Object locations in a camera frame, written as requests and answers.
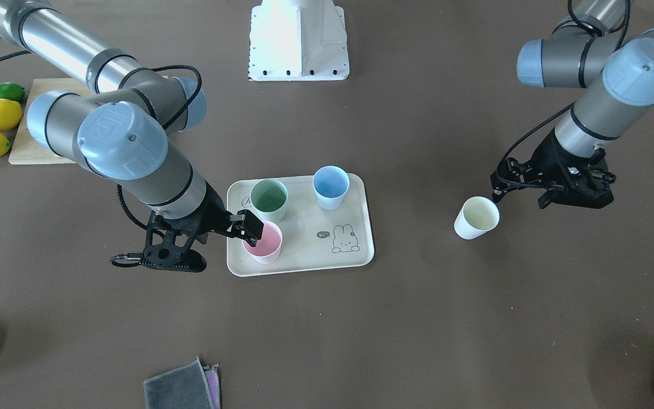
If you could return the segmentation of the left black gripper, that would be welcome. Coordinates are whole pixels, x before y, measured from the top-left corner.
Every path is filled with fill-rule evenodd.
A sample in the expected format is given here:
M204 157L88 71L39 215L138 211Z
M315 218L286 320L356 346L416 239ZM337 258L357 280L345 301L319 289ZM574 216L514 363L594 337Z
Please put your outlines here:
M588 164L563 148L555 130L543 138L531 161L536 171L530 162L519 163L512 157L499 163L490 175L493 203L498 204L509 192L535 187L538 173L542 175L540 183L548 186L538 198L538 207L542 210L571 193L582 196L597 193L597 184L589 177Z

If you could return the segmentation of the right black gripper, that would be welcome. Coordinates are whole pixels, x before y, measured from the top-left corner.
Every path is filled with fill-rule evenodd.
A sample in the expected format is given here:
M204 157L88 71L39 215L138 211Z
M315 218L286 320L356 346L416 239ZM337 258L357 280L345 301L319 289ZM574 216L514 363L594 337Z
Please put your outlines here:
M240 210L236 214L226 210L220 195L210 184L198 208L187 217L182 218L182 230L189 236L196 236L197 241L206 233L215 232L228 238L236 236L244 245L255 248L262 238L264 223L250 210Z

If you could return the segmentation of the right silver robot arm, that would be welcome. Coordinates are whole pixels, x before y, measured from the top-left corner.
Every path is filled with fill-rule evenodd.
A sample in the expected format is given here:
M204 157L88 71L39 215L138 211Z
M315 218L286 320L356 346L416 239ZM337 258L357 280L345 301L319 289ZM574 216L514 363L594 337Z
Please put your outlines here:
M202 78L161 76L137 58L73 23L47 1L0 1L0 39L80 80L89 95L48 91L27 113L45 148L119 184L148 206L148 228L190 240L216 232L255 246L263 223L233 214L169 140L202 122Z

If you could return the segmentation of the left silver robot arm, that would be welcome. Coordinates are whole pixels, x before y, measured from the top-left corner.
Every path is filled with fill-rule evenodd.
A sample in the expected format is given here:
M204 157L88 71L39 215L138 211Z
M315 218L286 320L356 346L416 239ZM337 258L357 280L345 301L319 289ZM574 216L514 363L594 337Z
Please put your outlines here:
M524 85L582 88L561 109L528 161L508 153L491 174L492 200L541 189L538 206L600 209L614 196L607 149L654 106L654 28L626 40L629 1L583 1L548 39L527 42L517 57Z

